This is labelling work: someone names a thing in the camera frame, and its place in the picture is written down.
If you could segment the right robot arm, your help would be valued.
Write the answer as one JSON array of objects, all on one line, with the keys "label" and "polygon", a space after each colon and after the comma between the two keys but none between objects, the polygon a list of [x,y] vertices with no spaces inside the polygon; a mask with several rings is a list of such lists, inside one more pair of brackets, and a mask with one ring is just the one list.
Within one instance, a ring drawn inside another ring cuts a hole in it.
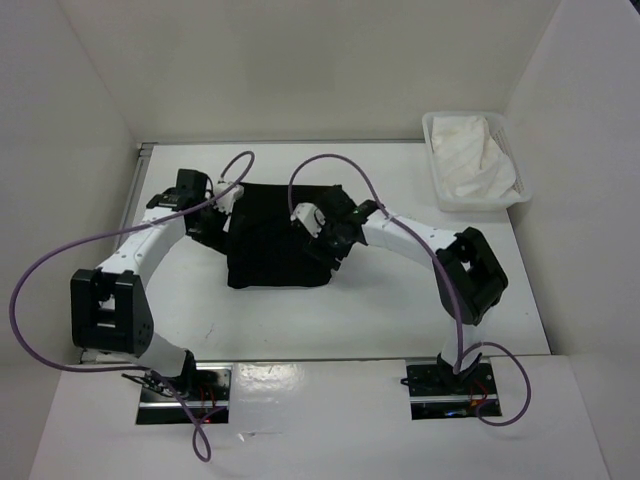
[{"label": "right robot arm", "polygon": [[291,205],[291,221],[306,230],[306,252],[338,270],[356,244],[378,247],[414,261],[434,273],[439,298],[453,321],[436,358],[438,381],[459,393],[473,380],[481,354],[480,325],[508,286],[507,275],[485,236],[468,227],[441,230],[390,212],[370,199],[356,204],[339,185],[317,200]]}]

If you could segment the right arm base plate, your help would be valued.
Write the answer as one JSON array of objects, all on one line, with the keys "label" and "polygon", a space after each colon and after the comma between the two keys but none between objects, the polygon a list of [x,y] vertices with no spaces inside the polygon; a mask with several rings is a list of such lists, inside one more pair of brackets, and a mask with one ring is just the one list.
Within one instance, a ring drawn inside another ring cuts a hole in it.
[{"label": "right arm base plate", "polygon": [[494,372],[489,360],[481,360],[461,383],[448,385],[435,359],[408,361],[400,379],[409,395],[411,419],[444,420],[502,416]]}]

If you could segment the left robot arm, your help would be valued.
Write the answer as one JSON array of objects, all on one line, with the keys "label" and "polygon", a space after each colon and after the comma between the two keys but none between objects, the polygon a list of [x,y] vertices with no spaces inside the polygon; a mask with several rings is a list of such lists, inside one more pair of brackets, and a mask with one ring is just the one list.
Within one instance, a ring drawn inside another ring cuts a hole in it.
[{"label": "left robot arm", "polygon": [[146,288],[172,247],[184,237],[213,246],[223,232],[243,186],[207,174],[179,170],[174,186],[147,203],[137,231],[92,270],[70,281],[71,332],[75,346],[116,353],[158,372],[163,387],[180,400],[207,382],[194,354],[156,332]]}]

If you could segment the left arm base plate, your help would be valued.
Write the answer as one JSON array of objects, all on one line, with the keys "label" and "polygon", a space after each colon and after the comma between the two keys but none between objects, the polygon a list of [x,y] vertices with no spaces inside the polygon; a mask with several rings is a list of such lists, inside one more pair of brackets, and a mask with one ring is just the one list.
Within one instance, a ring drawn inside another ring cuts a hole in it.
[{"label": "left arm base plate", "polygon": [[[203,377],[199,385],[182,398],[192,415],[204,424],[227,424],[231,397],[232,366],[227,363],[204,363],[197,366]],[[148,375],[134,378],[141,386],[138,402],[137,425],[189,424],[190,419],[180,403],[166,387]]]}]

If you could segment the black skirt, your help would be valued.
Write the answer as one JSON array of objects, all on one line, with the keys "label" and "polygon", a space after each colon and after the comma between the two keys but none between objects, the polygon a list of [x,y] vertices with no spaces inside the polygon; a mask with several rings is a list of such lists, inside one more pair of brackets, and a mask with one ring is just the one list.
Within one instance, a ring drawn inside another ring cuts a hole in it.
[{"label": "black skirt", "polygon": [[307,231],[290,220],[294,205],[320,201],[329,186],[245,183],[225,226],[225,240],[194,240],[226,256],[227,285],[247,287],[319,287],[332,270],[303,250]]}]

